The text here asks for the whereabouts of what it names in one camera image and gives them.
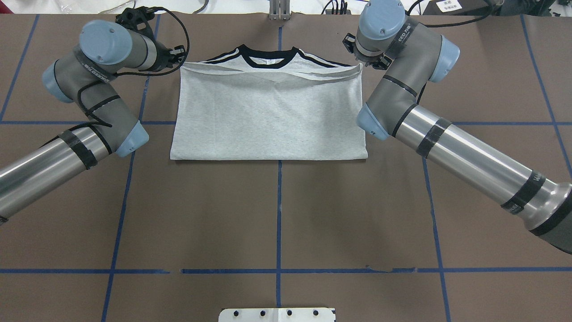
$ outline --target blue joint cap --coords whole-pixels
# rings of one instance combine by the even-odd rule
[[[58,81],[55,79],[55,63],[58,61],[53,62],[42,74],[42,83],[43,86],[47,89],[47,91],[55,96],[56,99],[64,103],[71,103],[73,100],[67,97],[63,92],[62,89],[59,88]]]
[[[369,39],[384,40],[395,36],[405,19],[399,0],[371,0],[359,17],[359,29]]]
[[[384,141],[390,135],[387,133],[386,129],[379,124],[379,121],[375,118],[374,114],[371,112],[370,107],[367,103],[363,104],[362,110],[359,111],[356,119],[356,124],[360,128],[364,129],[368,134]]]
[[[131,53],[133,41],[127,29],[115,22],[93,20],[85,24],[80,34],[84,54],[102,65],[122,62]]]
[[[127,138],[125,138],[125,140],[123,141],[123,143],[121,143],[121,145],[119,146],[117,151],[115,151],[115,153],[123,158],[124,156],[127,156],[131,152],[140,148],[143,144],[147,143],[148,141],[149,141],[149,134],[147,134],[147,131],[145,131],[143,125],[141,125],[141,122],[137,121],[137,123],[131,130],[131,133],[129,133]]]
[[[439,53],[439,58],[437,59],[437,65],[433,71],[433,75],[429,78],[429,81],[433,83],[440,82],[449,71],[455,66],[457,59],[459,59],[460,50],[455,44],[447,40],[445,36],[441,35],[441,52]]]

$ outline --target white mounting plate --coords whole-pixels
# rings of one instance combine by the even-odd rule
[[[219,322],[335,322],[335,312],[333,308],[224,309]]]

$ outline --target metal bracket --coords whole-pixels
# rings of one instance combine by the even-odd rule
[[[290,0],[270,0],[270,20],[290,20]]]
[[[224,309],[219,322],[335,322],[334,308]]]

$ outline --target black stripe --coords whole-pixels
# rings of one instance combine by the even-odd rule
[[[230,55],[230,54],[232,54],[232,53],[234,53],[234,52],[236,52],[236,48],[234,48],[231,52],[220,54],[220,55],[218,55],[217,57],[213,57],[213,58],[211,58],[211,59],[207,59],[206,61],[221,59],[221,58],[223,58],[224,56]]]
[[[93,125],[89,125],[88,126],[90,129],[92,129],[92,131],[97,135],[97,137],[101,140],[101,143],[103,143],[105,145],[105,149],[108,151],[108,154],[112,154],[113,151],[111,150],[111,147],[109,146],[109,143],[107,142],[107,140],[104,138],[104,136],[101,134],[101,132],[96,129],[95,126]]]
[[[533,170],[517,193],[509,201],[501,205],[502,209],[513,215],[520,213],[525,208],[525,205],[540,191],[545,181],[545,176]]]
[[[55,61],[55,63],[54,63],[54,80],[55,80],[55,83],[58,85],[58,88],[60,89],[60,91],[63,93],[62,87],[61,87],[61,86],[59,85],[59,83],[58,83],[58,78],[55,76],[55,65],[56,65],[58,62],[59,62],[59,59],[58,59],[57,61]],[[68,99],[70,99],[70,100],[73,101],[73,99],[72,99],[71,97],[69,97],[68,95],[66,95],[66,93],[63,93],[63,95],[64,95],[65,97],[67,97]]]
[[[323,59],[323,58],[321,58],[321,57],[319,57],[319,56],[316,56],[316,57],[318,57],[319,59],[321,59],[321,60],[323,60],[323,61],[327,61],[328,63],[330,63],[330,64],[332,64],[332,65],[337,65],[337,66],[327,65],[327,64],[325,64],[325,63],[323,63],[323,62],[321,62],[321,61],[319,61],[319,60],[316,60],[316,59],[313,58],[313,57],[306,56],[306,55],[304,54],[304,52],[302,52],[300,49],[298,49],[298,54],[299,54],[300,57],[302,57],[303,59],[309,60],[309,61],[314,62],[314,63],[316,63],[316,64],[318,64],[318,65],[320,65],[320,66],[324,66],[324,67],[328,67],[328,68],[331,68],[331,67],[349,67],[349,66],[350,66],[350,65],[342,64],[342,63],[340,63],[340,62],[334,62],[334,61],[330,61],[330,60],[327,60],[327,59]]]
[[[93,112],[97,111],[98,108],[102,107],[103,105],[105,105],[111,101],[117,100],[117,99],[120,99],[119,95],[113,95],[111,97],[108,97],[105,100],[102,100],[101,102],[97,103],[96,105],[94,105],[93,107],[88,109],[87,111],[85,111],[85,115],[90,116]]]
[[[395,137],[395,135],[397,134],[397,130],[399,130],[399,127],[401,126],[401,123],[403,123],[403,120],[407,117],[407,115],[409,115],[409,113],[418,105],[413,103],[412,106],[410,106],[407,111],[405,111],[405,113],[403,115],[401,115],[401,119],[399,119],[399,121],[397,122],[397,124],[395,125],[394,131],[391,134],[391,136]]]
[[[427,159],[429,152],[431,152],[431,149],[433,146],[435,146],[437,141],[439,141],[441,135],[445,133],[445,130],[449,127],[449,125],[451,125],[451,122],[447,121],[446,119],[442,117],[438,119],[437,122],[435,122],[435,124],[429,129],[429,132],[427,132],[425,138],[421,140],[421,143],[419,143],[419,146],[417,146],[417,150],[415,150],[415,152]]]
[[[561,223],[566,216],[572,211],[572,194],[569,194],[568,197],[562,202],[562,204],[556,209],[554,214],[550,216],[545,222],[543,222],[540,226],[536,227],[535,229],[530,230],[535,236],[542,236],[548,233],[550,230],[554,229]]]
[[[389,76],[389,75],[387,75],[387,74],[383,75],[383,78],[386,79],[386,80],[388,80],[388,81],[390,81],[390,82],[392,82],[392,83],[398,84],[398,85],[401,86],[403,89],[405,89],[407,92],[409,92],[409,93],[411,93],[413,96],[417,97],[417,92],[415,92],[411,87],[409,87],[409,86],[408,86],[407,84],[405,84],[404,82],[402,82],[402,81],[400,81],[400,80],[398,80],[398,79],[396,79],[396,78],[393,78],[393,77],[391,77],[391,76]]]
[[[203,63],[205,63],[205,64],[213,64],[213,65],[214,65],[214,64],[219,64],[219,63],[221,63],[221,62],[229,61],[229,60],[231,60],[231,59],[235,59],[235,58],[238,57],[238,56],[240,56],[240,53],[236,53],[236,54],[234,54],[234,55],[232,55],[232,56],[228,56],[227,58],[221,59],[221,60],[203,61]]]
[[[81,142],[81,140],[74,133],[66,130],[58,136],[67,144],[67,146],[71,148],[72,151],[76,153],[87,170],[97,165],[97,159],[91,150],[88,150],[84,143]]]

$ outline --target brown table surface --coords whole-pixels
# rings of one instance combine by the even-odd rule
[[[355,64],[357,16],[185,15],[189,61],[240,44]],[[94,15],[0,15],[0,166],[85,121],[41,74]],[[112,20],[113,16],[103,16]],[[425,23],[459,17],[420,17]],[[183,43],[169,16],[158,39]],[[438,30],[461,49],[422,104],[570,181],[570,18]],[[383,75],[363,73],[366,99]],[[114,82],[149,132],[0,228],[0,321],[217,321],[222,308],[332,307],[338,321],[564,321],[572,256],[395,139],[367,160],[169,160],[180,77]]]

